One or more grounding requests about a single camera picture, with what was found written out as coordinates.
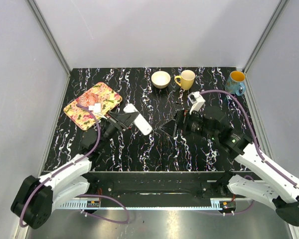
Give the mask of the left aluminium frame post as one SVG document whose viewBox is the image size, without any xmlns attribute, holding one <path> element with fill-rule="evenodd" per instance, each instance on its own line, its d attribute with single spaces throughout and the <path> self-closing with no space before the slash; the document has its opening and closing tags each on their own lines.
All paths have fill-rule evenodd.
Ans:
<svg viewBox="0 0 299 239">
<path fill-rule="evenodd" d="M 55 53 L 59 63 L 61 64 L 63 70 L 66 72 L 67 76 L 71 74 L 71 68 L 69 67 L 63 53 L 61 52 L 44 16 L 41 12 L 37 2 L 35 0 L 25 0 L 27 5 L 29 6 L 31 12 L 33 13 L 36 21 L 38 22 L 43 34 L 45 35 L 48 43 L 50 44 L 53 52 Z"/>
</svg>

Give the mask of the floral rectangular tray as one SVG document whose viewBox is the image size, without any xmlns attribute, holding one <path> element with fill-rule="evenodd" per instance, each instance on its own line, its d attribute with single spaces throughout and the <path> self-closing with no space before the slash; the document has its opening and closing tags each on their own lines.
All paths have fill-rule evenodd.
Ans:
<svg viewBox="0 0 299 239">
<path fill-rule="evenodd" d="M 99 82 L 68 104 L 63 111 L 81 130 L 88 130 L 121 101 L 122 97 L 117 92 Z"/>
</svg>

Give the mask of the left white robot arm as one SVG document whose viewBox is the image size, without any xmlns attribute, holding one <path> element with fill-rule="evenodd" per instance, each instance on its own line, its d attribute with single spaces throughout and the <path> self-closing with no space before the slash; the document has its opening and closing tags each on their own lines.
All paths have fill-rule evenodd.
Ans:
<svg viewBox="0 0 299 239">
<path fill-rule="evenodd" d="M 138 111 L 110 112 L 104 131 L 97 123 L 96 129 L 82 134 L 81 150 L 70 161 L 40 177 L 26 177 L 10 208 L 19 217 L 19 225 L 38 229 L 54 210 L 73 198 L 87 198 L 85 209 L 88 211 L 99 206 L 105 195 L 100 193 L 98 180 L 90 170 L 114 134 L 130 128 L 140 116 Z"/>
</svg>

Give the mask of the white remote control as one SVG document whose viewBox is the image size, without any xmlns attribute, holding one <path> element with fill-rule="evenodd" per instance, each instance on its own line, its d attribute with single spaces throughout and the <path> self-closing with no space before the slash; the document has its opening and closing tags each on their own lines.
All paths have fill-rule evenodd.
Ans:
<svg viewBox="0 0 299 239">
<path fill-rule="evenodd" d="M 149 135 L 152 131 L 152 127 L 148 121 L 143 117 L 143 115 L 136 109 L 133 104 L 127 104 L 123 111 L 125 113 L 134 113 L 137 112 L 138 116 L 134 120 L 134 125 L 141 131 L 143 135 Z"/>
</svg>

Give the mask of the pink patterned small bowl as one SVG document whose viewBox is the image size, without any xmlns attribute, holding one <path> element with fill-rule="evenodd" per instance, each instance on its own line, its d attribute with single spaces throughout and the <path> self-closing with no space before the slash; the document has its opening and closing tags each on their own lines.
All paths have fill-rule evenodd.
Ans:
<svg viewBox="0 0 299 239">
<path fill-rule="evenodd" d="M 87 108 L 94 103 L 99 103 L 99 97 L 93 92 L 85 92 L 76 99 L 76 106 Z"/>
</svg>

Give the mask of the yellow mug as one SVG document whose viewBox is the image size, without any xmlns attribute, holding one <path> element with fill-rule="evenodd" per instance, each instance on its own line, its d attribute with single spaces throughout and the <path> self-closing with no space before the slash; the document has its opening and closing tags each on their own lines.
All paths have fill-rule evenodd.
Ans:
<svg viewBox="0 0 299 239">
<path fill-rule="evenodd" d="M 183 90 L 189 90 L 194 83 L 195 73 L 191 70 L 184 70 L 180 75 L 175 76 L 174 80 Z"/>
</svg>

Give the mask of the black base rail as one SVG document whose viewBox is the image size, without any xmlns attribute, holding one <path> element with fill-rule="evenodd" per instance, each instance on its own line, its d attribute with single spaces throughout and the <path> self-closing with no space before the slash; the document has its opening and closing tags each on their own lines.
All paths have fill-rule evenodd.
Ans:
<svg viewBox="0 0 299 239">
<path fill-rule="evenodd" d="M 91 172 L 87 194 L 109 196 L 129 208 L 203 207 L 211 198 L 232 199 L 232 172 Z"/>
</svg>

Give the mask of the blue butterfly mug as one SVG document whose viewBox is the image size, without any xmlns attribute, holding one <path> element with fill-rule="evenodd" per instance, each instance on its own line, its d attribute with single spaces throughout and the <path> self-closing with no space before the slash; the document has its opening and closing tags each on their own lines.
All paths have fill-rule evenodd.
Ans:
<svg viewBox="0 0 299 239">
<path fill-rule="evenodd" d="M 226 81 L 225 91 L 230 94 L 242 96 L 245 93 L 245 75 L 240 71 L 232 71 Z"/>
</svg>

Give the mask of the cream ceramic bowl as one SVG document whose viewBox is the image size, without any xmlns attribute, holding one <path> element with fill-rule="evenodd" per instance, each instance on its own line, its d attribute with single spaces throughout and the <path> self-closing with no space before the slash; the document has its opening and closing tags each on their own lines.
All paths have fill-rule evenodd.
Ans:
<svg viewBox="0 0 299 239">
<path fill-rule="evenodd" d="M 164 89 L 170 83 L 170 75 L 165 71 L 157 71 L 152 74 L 151 82 L 156 88 Z"/>
</svg>

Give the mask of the aluminium frame post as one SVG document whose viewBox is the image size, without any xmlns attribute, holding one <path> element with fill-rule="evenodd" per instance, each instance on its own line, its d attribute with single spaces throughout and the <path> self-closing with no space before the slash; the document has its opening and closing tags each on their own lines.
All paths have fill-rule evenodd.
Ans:
<svg viewBox="0 0 299 239">
<path fill-rule="evenodd" d="M 66 72 L 67 76 L 71 74 L 71 68 L 69 67 L 63 53 L 61 52 L 44 16 L 41 12 L 37 2 L 35 0 L 25 0 L 27 5 L 29 6 L 31 12 L 33 13 L 36 21 L 38 22 L 43 34 L 45 35 L 48 43 L 50 44 L 53 52 L 55 53 L 59 63 L 61 64 L 63 70 Z"/>
<path fill-rule="evenodd" d="M 243 68 L 238 68 L 238 70 L 241 70 L 243 73 L 247 73 L 248 70 L 251 68 L 253 62 L 255 61 L 257 55 L 259 54 L 262 46 L 264 45 L 265 41 L 267 40 L 268 36 L 272 32 L 274 26 L 276 25 L 278 19 L 280 18 L 282 12 L 285 10 L 287 4 L 289 3 L 289 0 L 280 0 L 270 17 L 269 22 L 267 23 L 263 33 L 261 34 L 256 46 L 254 47 L 250 57 L 248 58 L 245 66 Z"/>
</svg>

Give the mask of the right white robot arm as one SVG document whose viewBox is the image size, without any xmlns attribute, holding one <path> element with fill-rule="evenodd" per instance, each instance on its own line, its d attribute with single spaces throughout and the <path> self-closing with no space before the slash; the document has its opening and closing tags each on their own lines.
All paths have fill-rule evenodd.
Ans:
<svg viewBox="0 0 299 239">
<path fill-rule="evenodd" d="M 299 179 L 260 151 L 250 137 L 231 127 L 220 109 L 209 107 L 203 113 L 178 110 L 172 119 L 160 126 L 160 130 L 172 137 L 182 131 L 184 135 L 209 138 L 219 151 L 249 168 L 265 182 L 262 185 L 227 173 L 216 186 L 220 196 L 235 194 L 250 198 L 273 209 L 286 223 L 299 226 Z"/>
</svg>

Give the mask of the right aluminium frame post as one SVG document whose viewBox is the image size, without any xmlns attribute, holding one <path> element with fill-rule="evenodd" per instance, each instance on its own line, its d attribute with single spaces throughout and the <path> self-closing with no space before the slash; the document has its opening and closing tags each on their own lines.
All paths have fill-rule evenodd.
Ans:
<svg viewBox="0 0 299 239">
<path fill-rule="evenodd" d="M 265 41 L 267 40 L 268 36 L 272 32 L 274 26 L 276 25 L 278 19 L 280 18 L 282 12 L 285 10 L 287 4 L 289 3 L 289 0 L 280 0 L 270 17 L 269 22 L 267 23 L 263 33 L 261 34 L 256 46 L 254 47 L 250 57 L 248 58 L 245 66 L 243 68 L 238 68 L 238 70 L 241 70 L 243 73 L 247 73 L 248 70 L 251 68 L 253 62 L 255 61 L 257 55 L 259 54 L 262 46 L 264 45 Z"/>
</svg>

